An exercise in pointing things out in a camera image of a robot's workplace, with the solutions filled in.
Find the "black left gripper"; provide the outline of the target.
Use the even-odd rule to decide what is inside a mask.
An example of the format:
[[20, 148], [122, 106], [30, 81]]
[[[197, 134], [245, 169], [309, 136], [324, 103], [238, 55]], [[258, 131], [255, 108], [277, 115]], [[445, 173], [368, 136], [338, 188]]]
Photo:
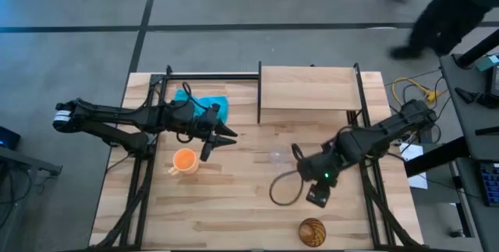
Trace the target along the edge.
[[217, 115], [219, 109], [220, 105], [213, 104], [204, 109], [201, 115], [194, 115], [194, 103], [186, 102], [186, 105], [182, 108], [182, 114], [186, 117], [186, 130], [183, 134], [187, 135], [187, 139], [182, 142], [187, 144], [193, 138], [197, 138], [205, 144], [212, 145], [212, 148], [236, 144], [236, 140], [220, 136], [237, 137], [238, 134], [228, 128], [222, 121], [218, 121]]

